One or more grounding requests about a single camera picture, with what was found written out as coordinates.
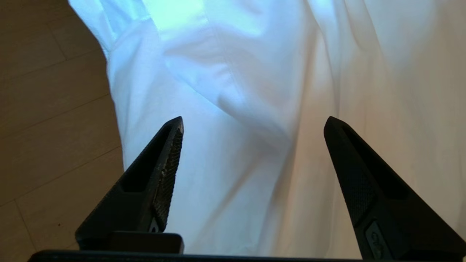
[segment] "wooden floor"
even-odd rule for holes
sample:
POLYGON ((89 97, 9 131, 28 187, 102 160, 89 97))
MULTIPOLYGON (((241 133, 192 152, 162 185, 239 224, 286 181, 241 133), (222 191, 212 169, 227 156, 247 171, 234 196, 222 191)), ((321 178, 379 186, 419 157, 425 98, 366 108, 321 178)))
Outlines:
POLYGON ((66 0, 1 0, 0 261, 77 248, 122 171, 95 38, 66 0))

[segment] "white fabric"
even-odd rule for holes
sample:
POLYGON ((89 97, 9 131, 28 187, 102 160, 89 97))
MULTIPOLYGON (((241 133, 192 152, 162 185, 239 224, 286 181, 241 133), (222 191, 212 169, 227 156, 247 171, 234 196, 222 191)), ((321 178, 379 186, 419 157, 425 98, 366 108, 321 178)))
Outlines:
POLYGON ((125 168, 183 117, 185 253, 360 257, 330 115, 466 237, 466 1, 70 3, 108 59, 125 168))

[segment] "white garment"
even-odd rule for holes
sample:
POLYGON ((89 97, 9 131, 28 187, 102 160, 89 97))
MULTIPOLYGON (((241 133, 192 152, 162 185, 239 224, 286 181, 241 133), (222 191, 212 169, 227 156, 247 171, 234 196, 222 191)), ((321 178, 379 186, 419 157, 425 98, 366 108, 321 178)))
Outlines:
POLYGON ((183 117, 166 232, 185 253, 359 258, 330 115, 466 237, 466 1, 70 3, 108 59, 125 168, 183 117))

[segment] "white cloth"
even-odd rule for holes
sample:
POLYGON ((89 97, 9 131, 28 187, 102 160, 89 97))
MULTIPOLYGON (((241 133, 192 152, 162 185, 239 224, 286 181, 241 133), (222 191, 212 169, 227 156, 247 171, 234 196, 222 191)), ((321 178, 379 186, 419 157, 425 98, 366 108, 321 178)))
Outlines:
POLYGON ((108 59, 128 167, 185 136, 185 253, 360 257, 323 137, 349 123, 466 237, 466 1, 70 0, 108 59))

